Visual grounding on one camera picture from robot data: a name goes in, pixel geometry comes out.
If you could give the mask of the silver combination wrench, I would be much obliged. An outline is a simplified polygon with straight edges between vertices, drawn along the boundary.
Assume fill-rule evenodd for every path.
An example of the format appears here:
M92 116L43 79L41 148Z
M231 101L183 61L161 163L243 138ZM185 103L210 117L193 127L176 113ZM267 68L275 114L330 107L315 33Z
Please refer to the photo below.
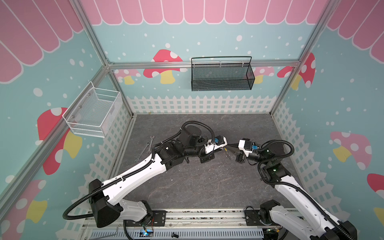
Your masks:
M150 136L150 140L147 142L146 146L141 151L139 156L135 159L135 163L138 163L139 160L141 159L142 155L146 152L146 150L151 148L154 138L155 138L155 136Z

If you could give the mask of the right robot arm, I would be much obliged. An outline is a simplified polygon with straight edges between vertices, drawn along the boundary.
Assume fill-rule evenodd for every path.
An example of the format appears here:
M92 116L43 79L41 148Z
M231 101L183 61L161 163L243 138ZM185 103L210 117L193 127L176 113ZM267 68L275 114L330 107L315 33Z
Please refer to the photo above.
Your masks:
M357 229L349 221L342 222L323 208L296 181L282 165L281 160L295 152L285 140L270 140L257 145L242 139L234 148L238 162L251 160L257 165L262 181L281 193L302 214L299 218L278 202L270 200L260 206L260 220L264 224L276 223L300 240L356 240Z

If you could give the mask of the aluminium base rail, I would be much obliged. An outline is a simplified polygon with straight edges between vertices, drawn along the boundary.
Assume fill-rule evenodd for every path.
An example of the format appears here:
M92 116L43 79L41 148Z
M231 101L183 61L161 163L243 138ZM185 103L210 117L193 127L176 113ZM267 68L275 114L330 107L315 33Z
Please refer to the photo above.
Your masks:
M154 220L147 230L158 229L280 229L301 227L317 230L324 217L318 213L302 213L295 208L276 206L270 211L271 222L261 220L259 209L248 207L229 209L163 209L154 210Z

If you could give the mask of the black mesh wall basket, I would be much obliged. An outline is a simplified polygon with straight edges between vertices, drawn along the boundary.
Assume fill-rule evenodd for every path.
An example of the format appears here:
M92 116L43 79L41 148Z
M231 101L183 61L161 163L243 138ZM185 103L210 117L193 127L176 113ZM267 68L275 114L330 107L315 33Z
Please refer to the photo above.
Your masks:
M247 91L254 85L252 57L191 58L192 91Z

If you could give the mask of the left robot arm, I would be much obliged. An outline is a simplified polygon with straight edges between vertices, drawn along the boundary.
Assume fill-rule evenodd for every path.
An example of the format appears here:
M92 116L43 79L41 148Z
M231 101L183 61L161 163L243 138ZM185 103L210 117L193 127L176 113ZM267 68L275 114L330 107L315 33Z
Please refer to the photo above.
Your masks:
M228 144L225 137L198 121L185 122L173 136L151 147L150 155L124 173L101 182L93 180L89 193L71 204L63 219L74 221L94 218L98 228L117 220L131 220L146 225L153 216L147 201L125 200L131 191L171 168L199 158L201 163L214 159L215 152Z

